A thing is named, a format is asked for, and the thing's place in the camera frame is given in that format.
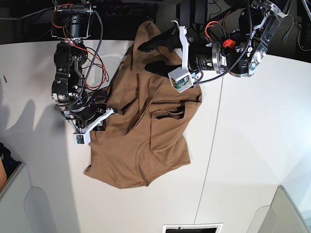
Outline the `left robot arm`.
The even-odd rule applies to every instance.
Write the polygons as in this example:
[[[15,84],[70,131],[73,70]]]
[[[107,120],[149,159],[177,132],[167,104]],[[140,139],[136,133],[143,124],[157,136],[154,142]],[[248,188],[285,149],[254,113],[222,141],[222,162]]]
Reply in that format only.
[[[196,43],[187,36],[187,28],[176,24],[166,32],[144,42],[141,52],[166,47],[169,52],[182,51],[182,62],[170,66],[164,61],[149,63],[145,70],[171,80],[173,88],[203,84],[204,71],[251,77],[268,51],[290,0],[228,0],[230,8],[206,22],[206,42]]]

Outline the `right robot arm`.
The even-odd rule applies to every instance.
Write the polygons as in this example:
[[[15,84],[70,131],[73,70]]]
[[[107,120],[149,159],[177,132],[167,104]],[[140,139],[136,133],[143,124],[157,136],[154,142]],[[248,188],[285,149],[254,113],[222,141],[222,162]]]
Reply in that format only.
[[[103,132],[108,111],[106,90],[87,84],[92,67],[102,70],[102,81],[108,78],[99,48],[84,45],[90,37],[93,18],[100,19],[94,0],[55,0],[52,14],[52,37],[59,39],[54,53],[56,74],[52,99],[62,117],[78,133],[86,129]]]

